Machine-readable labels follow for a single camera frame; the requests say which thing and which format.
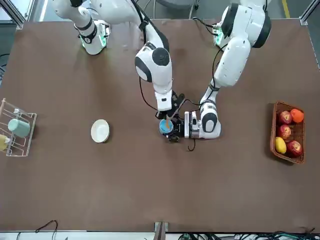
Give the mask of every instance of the mug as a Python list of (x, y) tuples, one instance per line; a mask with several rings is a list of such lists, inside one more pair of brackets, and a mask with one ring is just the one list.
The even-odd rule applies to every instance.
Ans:
[(8, 123), (8, 129), (20, 138), (28, 136), (30, 132), (30, 124), (18, 119), (12, 119)]

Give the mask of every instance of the fruit basket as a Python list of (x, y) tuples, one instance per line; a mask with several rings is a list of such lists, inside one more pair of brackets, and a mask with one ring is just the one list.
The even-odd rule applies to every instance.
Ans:
[(273, 108), (270, 150), (278, 158), (287, 160), (287, 161), (294, 163), (294, 164), (303, 164), (305, 162), (305, 153), (306, 153), (305, 152), (305, 127), (306, 127), (305, 120), (303, 120), (300, 123), (289, 124), (289, 127), (291, 129), (291, 135), (287, 140), (285, 140), (285, 142), (288, 142), (291, 140), (296, 140), (301, 144), (303, 153), (300, 156), (292, 157), (288, 153), (280, 154), (280, 153), (276, 152), (276, 149), (275, 149), (276, 132), (277, 132), (277, 127), (279, 126), (278, 122), (277, 122), (277, 116), (279, 113), (281, 113), (283, 111), (290, 112), (292, 109), (298, 109), (301, 112), (304, 112), (302, 109), (300, 109), (296, 106), (292, 106), (292, 105), (286, 104), (281, 101), (277, 101), (275, 103), (274, 108)]

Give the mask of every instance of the white plate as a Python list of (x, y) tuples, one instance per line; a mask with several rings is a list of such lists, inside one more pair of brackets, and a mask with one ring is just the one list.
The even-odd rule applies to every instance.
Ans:
[(91, 138), (96, 143), (107, 141), (110, 135), (110, 127), (106, 120), (99, 119), (91, 127)]

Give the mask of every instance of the apple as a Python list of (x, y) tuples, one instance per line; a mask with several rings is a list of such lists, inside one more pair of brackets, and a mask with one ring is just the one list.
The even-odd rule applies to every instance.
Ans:
[(277, 129), (277, 136), (286, 140), (291, 135), (291, 129), (288, 125), (283, 124)]
[(302, 146), (299, 142), (293, 140), (286, 144), (287, 150), (295, 157), (299, 157), (302, 153)]
[(290, 112), (283, 111), (279, 114), (279, 123), (280, 124), (290, 124), (292, 122), (292, 116)]

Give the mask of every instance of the drying rack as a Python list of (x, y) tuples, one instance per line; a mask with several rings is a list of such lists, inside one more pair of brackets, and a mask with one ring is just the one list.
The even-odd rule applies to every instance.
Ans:
[[(12, 119), (17, 119), (30, 124), (30, 132), (26, 137), (19, 137), (8, 130), (8, 123)], [(0, 106), (0, 135), (9, 139), (7, 147), (2, 152), (7, 157), (26, 157), (29, 155), (32, 136), (36, 126), (37, 114), (28, 113), (21, 108), (12, 105), (4, 98)]]

